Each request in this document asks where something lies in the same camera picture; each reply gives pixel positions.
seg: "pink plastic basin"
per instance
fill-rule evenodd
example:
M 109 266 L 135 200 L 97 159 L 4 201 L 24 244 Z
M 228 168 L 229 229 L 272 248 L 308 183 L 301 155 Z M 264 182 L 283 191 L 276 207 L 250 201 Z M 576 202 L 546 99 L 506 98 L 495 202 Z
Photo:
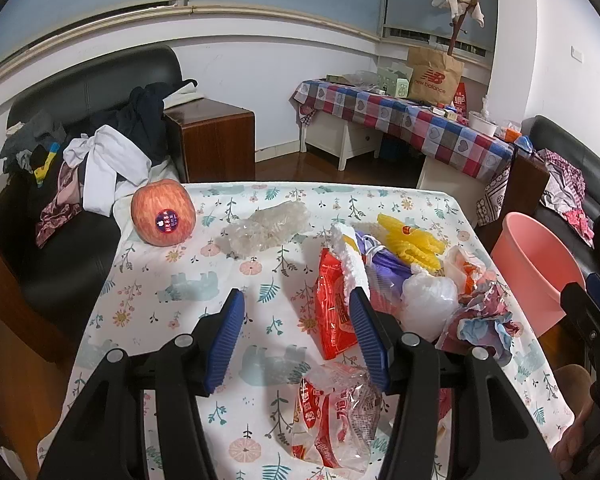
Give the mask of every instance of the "pink plastic basin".
M 585 288 L 578 264 L 564 244 L 540 222 L 521 213 L 505 216 L 491 258 L 536 336 L 564 317 L 560 292 L 567 283 Z

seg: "red apple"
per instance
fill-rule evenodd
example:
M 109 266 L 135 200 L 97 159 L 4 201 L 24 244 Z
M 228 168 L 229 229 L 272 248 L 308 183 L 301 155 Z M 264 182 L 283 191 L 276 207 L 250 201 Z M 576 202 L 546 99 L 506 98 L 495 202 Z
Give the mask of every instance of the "red apple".
M 196 209 L 182 184 L 165 178 L 134 193 L 131 219 L 142 240 L 167 247 L 189 237 L 196 225 Z

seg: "wooden cabinet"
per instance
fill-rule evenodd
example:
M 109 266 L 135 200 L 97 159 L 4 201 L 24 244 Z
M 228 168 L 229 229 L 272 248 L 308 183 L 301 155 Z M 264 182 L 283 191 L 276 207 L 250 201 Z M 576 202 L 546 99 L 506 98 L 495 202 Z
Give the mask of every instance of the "wooden cabinet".
M 255 180 L 255 115 L 211 99 L 165 111 L 169 150 L 183 182 Z

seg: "cardboard box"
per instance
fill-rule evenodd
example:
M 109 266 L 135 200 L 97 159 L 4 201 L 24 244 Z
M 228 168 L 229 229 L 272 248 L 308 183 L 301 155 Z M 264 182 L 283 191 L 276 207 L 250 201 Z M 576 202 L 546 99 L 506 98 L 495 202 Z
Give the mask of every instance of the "cardboard box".
M 413 70 L 402 63 L 393 63 L 391 68 L 378 68 L 378 84 L 387 95 L 406 99 Z

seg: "electrical outlet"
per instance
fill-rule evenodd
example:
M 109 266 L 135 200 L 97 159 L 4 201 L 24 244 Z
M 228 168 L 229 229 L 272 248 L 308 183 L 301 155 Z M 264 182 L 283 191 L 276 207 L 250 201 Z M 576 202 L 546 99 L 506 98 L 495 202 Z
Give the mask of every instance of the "electrical outlet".
M 571 57 L 581 63 L 584 63 L 584 54 L 577 50 L 574 46 L 571 47 Z

